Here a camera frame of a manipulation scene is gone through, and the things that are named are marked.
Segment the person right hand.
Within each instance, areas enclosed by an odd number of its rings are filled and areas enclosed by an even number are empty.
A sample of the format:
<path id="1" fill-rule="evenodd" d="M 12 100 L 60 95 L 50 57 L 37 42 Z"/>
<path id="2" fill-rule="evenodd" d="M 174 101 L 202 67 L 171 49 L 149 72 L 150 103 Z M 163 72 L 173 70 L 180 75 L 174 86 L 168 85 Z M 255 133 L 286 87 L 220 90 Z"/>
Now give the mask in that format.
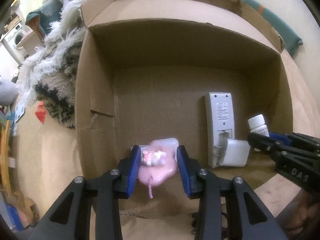
<path id="1" fill-rule="evenodd" d="M 301 190 L 276 220 L 288 239 L 319 239 L 319 193 Z"/>

